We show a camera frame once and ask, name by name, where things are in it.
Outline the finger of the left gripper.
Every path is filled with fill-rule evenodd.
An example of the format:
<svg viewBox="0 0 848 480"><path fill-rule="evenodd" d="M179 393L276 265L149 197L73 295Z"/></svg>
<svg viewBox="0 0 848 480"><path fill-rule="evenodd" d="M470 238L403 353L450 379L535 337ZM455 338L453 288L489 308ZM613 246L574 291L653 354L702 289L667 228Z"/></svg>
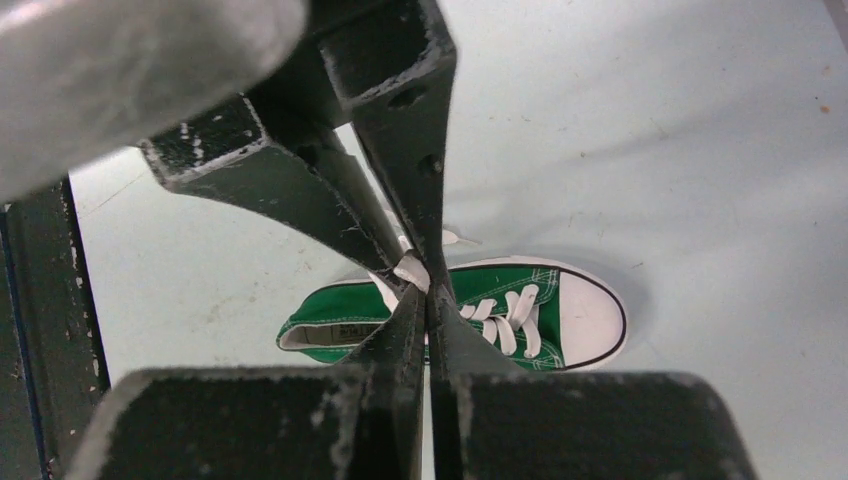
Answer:
<svg viewBox="0 0 848 480"><path fill-rule="evenodd" d="M166 190L284 224L392 291L404 290L394 272L403 251L363 169L332 129L238 95L139 148Z"/></svg>
<svg viewBox="0 0 848 480"><path fill-rule="evenodd" d="M441 229L458 52L434 1L316 1L311 39L365 156L311 158L314 239L396 295L447 283Z"/></svg>

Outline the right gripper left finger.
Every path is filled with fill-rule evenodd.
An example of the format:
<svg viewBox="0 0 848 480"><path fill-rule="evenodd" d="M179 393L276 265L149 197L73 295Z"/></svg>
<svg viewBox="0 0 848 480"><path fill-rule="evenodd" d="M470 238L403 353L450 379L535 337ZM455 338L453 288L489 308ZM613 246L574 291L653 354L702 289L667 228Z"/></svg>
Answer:
<svg viewBox="0 0 848 480"><path fill-rule="evenodd" d="M425 297L325 367L136 371L98 405L71 479L417 479Z"/></svg>

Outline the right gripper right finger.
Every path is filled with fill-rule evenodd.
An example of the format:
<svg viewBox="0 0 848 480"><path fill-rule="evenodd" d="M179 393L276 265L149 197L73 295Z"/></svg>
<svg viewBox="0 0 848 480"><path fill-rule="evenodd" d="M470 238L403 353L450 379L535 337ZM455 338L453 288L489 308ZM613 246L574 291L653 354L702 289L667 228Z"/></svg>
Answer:
<svg viewBox="0 0 848 480"><path fill-rule="evenodd" d="M721 396L685 372L533 373L427 297L440 479L753 479Z"/></svg>

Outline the white shoelace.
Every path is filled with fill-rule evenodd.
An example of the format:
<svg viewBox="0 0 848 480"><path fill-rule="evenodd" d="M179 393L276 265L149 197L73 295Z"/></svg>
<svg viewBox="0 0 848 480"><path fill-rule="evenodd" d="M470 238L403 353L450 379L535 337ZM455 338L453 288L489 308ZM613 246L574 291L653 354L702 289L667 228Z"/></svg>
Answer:
<svg viewBox="0 0 848 480"><path fill-rule="evenodd" d="M515 271L510 267L507 274ZM472 290L472 297L458 305L459 315L479 327L481 335L505 356L538 360L543 353L538 326L540 284L533 275L511 281L507 274L480 266L453 270L453 286Z"/></svg>

